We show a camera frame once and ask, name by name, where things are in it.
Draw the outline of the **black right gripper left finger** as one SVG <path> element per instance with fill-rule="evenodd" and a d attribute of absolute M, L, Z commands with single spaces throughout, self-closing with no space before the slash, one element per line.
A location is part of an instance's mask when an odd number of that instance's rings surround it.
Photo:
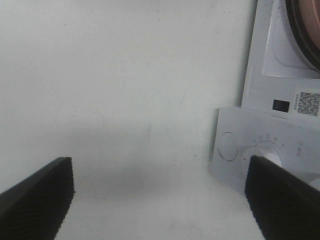
<path fill-rule="evenodd" d="M 75 195 L 71 157 L 59 157 L 0 194 L 2 240 L 53 240 Z"/>

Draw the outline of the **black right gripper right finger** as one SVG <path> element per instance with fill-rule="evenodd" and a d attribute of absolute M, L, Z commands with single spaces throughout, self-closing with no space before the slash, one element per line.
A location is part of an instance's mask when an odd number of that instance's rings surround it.
<path fill-rule="evenodd" d="M 252 156 L 244 193 L 266 240 L 318 240 L 320 192 L 262 156 Z"/>

